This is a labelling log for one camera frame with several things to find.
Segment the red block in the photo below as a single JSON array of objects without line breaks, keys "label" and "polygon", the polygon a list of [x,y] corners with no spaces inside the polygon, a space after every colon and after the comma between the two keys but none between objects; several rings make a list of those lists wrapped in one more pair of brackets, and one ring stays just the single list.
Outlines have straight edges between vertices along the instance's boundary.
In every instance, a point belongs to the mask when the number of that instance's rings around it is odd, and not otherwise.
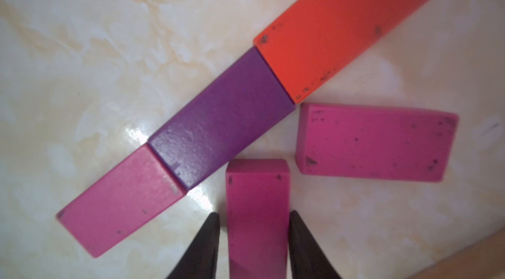
[{"label": "red block", "polygon": [[254,44],[299,103],[427,1],[297,0]]}]

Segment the purple block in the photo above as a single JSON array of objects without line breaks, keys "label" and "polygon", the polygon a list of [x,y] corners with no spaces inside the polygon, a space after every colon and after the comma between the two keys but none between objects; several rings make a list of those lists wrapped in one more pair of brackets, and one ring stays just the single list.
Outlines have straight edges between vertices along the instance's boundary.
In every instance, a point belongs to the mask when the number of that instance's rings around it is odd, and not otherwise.
[{"label": "purple block", "polygon": [[251,47],[157,130],[148,144],[190,190],[294,109],[262,55]]}]

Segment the wooden block top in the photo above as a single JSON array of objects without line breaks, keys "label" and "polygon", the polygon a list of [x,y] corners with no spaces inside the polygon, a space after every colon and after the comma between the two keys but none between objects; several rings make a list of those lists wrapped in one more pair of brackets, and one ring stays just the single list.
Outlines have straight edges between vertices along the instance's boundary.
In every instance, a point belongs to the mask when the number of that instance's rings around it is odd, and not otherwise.
[{"label": "wooden block top", "polygon": [[504,274],[504,228],[411,278],[495,278]]}]

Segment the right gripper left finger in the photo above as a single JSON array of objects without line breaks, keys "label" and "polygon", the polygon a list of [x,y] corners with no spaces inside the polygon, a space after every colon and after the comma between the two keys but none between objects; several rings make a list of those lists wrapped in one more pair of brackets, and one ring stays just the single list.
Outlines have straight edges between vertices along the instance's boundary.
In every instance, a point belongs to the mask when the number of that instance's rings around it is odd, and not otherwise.
[{"label": "right gripper left finger", "polygon": [[220,241],[220,217],[211,213],[167,279],[215,279]]}]

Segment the magenta block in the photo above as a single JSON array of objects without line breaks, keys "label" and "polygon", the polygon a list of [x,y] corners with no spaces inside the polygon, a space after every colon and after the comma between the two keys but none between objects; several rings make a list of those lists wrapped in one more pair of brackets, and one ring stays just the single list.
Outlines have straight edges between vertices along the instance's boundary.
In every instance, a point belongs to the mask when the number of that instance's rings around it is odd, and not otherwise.
[{"label": "magenta block", "polygon": [[226,169],[230,278],[286,278],[290,170],[284,159],[234,159]]},{"label": "magenta block", "polygon": [[304,175],[440,182],[456,113],[363,105],[301,105],[296,164]]},{"label": "magenta block", "polygon": [[144,144],[57,213],[57,220],[94,258],[188,192]]}]

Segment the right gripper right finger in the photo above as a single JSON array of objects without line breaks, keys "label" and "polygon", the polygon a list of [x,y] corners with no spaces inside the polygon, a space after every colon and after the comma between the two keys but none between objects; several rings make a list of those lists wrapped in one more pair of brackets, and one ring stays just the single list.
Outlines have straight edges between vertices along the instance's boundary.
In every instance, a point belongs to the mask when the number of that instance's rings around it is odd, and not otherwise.
[{"label": "right gripper right finger", "polygon": [[342,279],[297,211],[289,214],[288,242],[293,278]]}]

